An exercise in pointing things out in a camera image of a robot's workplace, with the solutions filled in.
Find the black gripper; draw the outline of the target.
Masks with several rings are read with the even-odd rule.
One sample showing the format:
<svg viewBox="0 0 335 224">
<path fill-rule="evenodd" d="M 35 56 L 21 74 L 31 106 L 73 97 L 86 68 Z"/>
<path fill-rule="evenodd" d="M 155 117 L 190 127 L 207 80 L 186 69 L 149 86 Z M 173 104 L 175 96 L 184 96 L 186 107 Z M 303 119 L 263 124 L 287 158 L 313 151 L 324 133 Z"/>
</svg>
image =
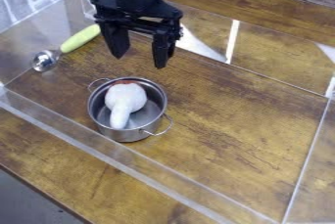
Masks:
<svg viewBox="0 0 335 224">
<path fill-rule="evenodd" d="M 121 59 L 129 51 L 129 30 L 153 34 L 155 66 L 165 68 L 175 55 L 176 40 L 183 37 L 183 11 L 164 0 L 156 0 L 143 10 L 121 8 L 117 0 L 90 0 L 90 3 L 96 7 L 94 18 L 112 55 Z M 156 32 L 160 26 L 168 28 L 168 31 Z"/>
</svg>

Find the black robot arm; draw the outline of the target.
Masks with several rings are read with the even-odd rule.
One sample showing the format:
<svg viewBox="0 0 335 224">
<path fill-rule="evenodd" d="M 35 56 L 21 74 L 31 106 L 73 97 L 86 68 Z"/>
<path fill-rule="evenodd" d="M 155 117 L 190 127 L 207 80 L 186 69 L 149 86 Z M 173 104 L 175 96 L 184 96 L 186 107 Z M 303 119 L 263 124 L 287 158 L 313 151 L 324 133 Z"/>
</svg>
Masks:
<svg viewBox="0 0 335 224">
<path fill-rule="evenodd" d="M 113 56 L 117 59 L 125 56 L 132 46 L 129 32 L 141 32 L 153 37 L 155 66 L 167 67 L 176 41 L 183 37 L 183 11 L 164 0 L 90 0 L 90 3 Z"/>
</svg>

